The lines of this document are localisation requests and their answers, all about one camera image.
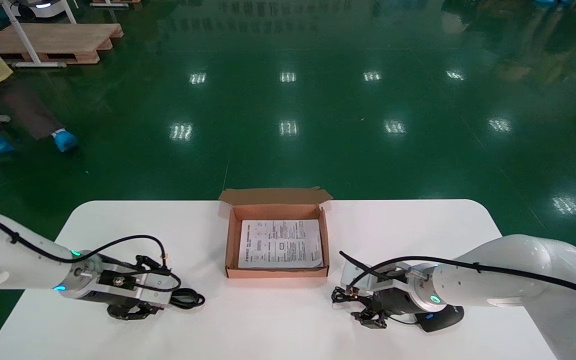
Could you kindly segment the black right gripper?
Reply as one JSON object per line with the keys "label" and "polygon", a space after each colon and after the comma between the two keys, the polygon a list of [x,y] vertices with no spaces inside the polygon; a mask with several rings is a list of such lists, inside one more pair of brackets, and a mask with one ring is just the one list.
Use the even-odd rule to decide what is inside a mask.
{"label": "black right gripper", "polygon": [[422,309],[414,303],[406,291],[389,288],[373,293],[370,306],[350,315],[359,323],[371,330],[387,328],[384,316],[414,315],[422,313]]}

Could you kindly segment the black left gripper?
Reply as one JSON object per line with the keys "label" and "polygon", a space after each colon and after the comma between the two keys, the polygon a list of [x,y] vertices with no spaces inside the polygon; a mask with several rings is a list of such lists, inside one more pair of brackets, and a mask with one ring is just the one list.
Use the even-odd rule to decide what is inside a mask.
{"label": "black left gripper", "polygon": [[146,290],[145,299],[102,291],[90,291],[90,301],[107,306],[107,314],[119,321],[139,321],[164,310],[169,303],[168,292]]}

